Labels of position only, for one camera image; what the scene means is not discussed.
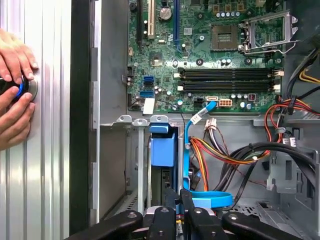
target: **pci slot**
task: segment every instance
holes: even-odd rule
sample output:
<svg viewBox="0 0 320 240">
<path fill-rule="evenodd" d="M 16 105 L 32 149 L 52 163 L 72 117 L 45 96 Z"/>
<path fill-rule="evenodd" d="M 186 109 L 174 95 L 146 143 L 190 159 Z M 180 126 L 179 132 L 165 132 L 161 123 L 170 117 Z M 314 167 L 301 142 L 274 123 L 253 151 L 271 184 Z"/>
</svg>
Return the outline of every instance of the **pci slot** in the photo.
<svg viewBox="0 0 320 240">
<path fill-rule="evenodd" d="M 156 31 L 156 2 L 148 0 L 148 39 L 155 39 Z"/>
<path fill-rule="evenodd" d="M 143 19 L 143 0 L 137 0 L 137 13 L 136 13 L 136 43 L 139 47 L 142 46 L 142 19 Z"/>
<path fill-rule="evenodd" d="M 185 81 L 187 93 L 267 93 L 272 90 L 273 81 Z"/>
<path fill-rule="evenodd" d="M 173 41 L 179 44 L 180 0 L 173 0 Z"/>
<path fill-rule="evenodd" d="M 179 68 L 181 80 L 267 80 L 274 76 L 272 68 L 235 68 L 235 69 L 184 69 Z"/>
</svg>

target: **white pci slot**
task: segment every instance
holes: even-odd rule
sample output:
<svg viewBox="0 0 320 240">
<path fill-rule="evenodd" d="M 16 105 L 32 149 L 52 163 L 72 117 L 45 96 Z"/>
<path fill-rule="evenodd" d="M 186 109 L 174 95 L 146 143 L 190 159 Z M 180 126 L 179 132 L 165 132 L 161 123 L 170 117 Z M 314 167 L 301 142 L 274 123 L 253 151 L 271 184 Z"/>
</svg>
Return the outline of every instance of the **white pci slot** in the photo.
<svg viewBox="0 0 320 240">
<path fill-rule="evenodd" d="M 148 39 L 155 39 L 156 0 L 148 0 Z"/>
</svg>

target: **finger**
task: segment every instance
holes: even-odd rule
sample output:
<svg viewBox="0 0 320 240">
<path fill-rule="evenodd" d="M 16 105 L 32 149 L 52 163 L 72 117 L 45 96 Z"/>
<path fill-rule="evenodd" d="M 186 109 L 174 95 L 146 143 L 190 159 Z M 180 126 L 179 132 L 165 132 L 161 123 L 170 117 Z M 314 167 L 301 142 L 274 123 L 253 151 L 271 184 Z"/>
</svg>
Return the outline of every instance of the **finger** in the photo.
<svg viewBox="0 0 320 240">
<path fill-rule="evenodd" d="M 24 52 L 25 56 L 27 57 L 29 64 L 34 69 L 38 69 L 38 64 L 35 58 L 34 53 L 31 51 L 31 49 L 25 45 L 19 38 L 17 38 L 15 35 L 11 34 L 12 40 L 20 47 L 20 49 Z"/>
<path fill-rule="evenodd" d="M 14 48 L 15 52 L 17 53 L 17 56 L 18 56 L 18 59 L 20 62 L 20 67 L 23 71 L 23 74 L 29 80 L 35 79 L 34 73 L 30 67 L 29 60 L 26 57 L 25 53 L 22 51 L 22 49 L 17 44 L 14 43 L 13 46 L 14 46 L 13 48 Z"/>
<path fill-rule="evenodd" d="M 0 117 L 0 132 L 11 127 L 25 112 L 32 99 L 30 93 L 25 93 L 2 117 Z"/>
<path fill-rule="evenodd" d="M 30 128 L 31 124 L 28 122 L 27 126 L 18 135 L 14 136 L 8 141 L 8 148 L 18 145 L 26 140 L 30 132 Z"/>
<path fill-rule="evenodd" d="M 0 76 L 6 81 L 11 82 L 12 78 L 4 58 L 0 55 Z"/>
<path fill-rule="evenodd" d="M 2 41 L 0 42 L 0 54 L 2 55 L 7 67 L 9 68 L 13 80 L 17 84 L 21 84 L 21 66 L 16 51 L 7 43 Z"/>
<path fill-rule="evenodd" d="M 7 91 L 5 91 L 2 95 L 0 95 L 0 112 L 9 107 L 13 99 L 17 96 L 18 92 L 19 88 L 13 86 L 9 88 Z"/>
<path fill-rule="evenodd" d="M 23 129 L 26 128 L 32 115 L 34 114 L 35 104 L 30 103 L 23 115 L 15 122 L 11 127 L 6 129 L 2 134 L 1 138 L 5 140 L 12 139 L 13 137 L 17 136 Z"/>
</svg>

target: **cpu socket lever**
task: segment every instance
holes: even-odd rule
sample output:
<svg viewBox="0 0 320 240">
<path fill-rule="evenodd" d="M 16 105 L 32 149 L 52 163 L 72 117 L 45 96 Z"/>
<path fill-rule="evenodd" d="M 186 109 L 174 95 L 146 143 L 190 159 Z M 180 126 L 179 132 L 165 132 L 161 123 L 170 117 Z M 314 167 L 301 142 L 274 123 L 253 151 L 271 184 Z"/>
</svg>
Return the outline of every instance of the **cpu socket lever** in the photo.
<svg viewBox="0 0 320 240">
<path fill-rule="evenodd" d="M 261 46 L 257 46 L 255 36 L 257 22 L 268 22 L 270 20 L 278 18 L 283 18 L 283 40 L 266 42 Z M 298 31 L 298 27 L 293 27 L 293 24 L 297 22 L 298 19 L 290 15 L 289 10 L 246 19 L 243 21 L 243 23 L 239 25 L 239 27 L 244 30 L 245 40 L 243 42 L 243 45 L 238 46 L 238 50 L 244 53 L 244 55 L 265 54 L 275 52 L 280 52 L 284 55 L 291 51 L 296 46 L 296 43 L 299 42 L 298 40 L 292 40 L 292 37 Z M 293 45 L 285 51 L 277 48 L 279 46 L 285 46 L 288 44 Z"/>
</svg>

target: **motherboard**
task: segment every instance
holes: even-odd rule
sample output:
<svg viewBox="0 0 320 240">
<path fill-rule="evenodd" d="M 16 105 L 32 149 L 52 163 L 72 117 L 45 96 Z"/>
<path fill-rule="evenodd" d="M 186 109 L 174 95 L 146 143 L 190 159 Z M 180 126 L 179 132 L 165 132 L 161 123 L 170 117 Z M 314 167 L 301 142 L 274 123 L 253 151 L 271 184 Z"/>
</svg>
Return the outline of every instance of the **motherboard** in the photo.
<svg viewBox="0 0 320 240">
<path fill-rule="evenodd" d="M 270 43 L 283 40 L 284 19 L 263 16 L 283 13 L 283 0 L 129 0 L 128 7 L 129 111 L 143 111 L 147 99 L 159 114 L 196 113 L 210 101 L 217 113 L 258 114 L 275 103 L 284 58 L 283 46 Z"/>
</svg>

